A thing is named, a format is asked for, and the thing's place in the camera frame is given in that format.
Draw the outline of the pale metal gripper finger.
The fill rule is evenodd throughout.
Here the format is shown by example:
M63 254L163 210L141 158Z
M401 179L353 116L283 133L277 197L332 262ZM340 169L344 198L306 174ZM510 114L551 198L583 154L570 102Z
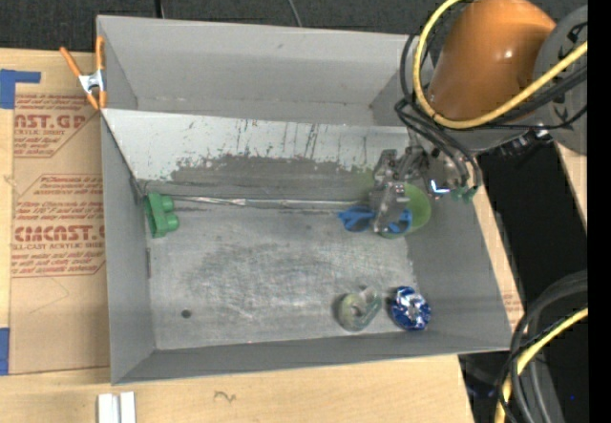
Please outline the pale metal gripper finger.
M390 192L386 186L372 191L372 209L375 212L373 231L380 233L386 227L386 216L390 204Z
M405 195L405 183L396 182L390 188L390 223L395 226L406 226L404 218L405 204L408 198Z

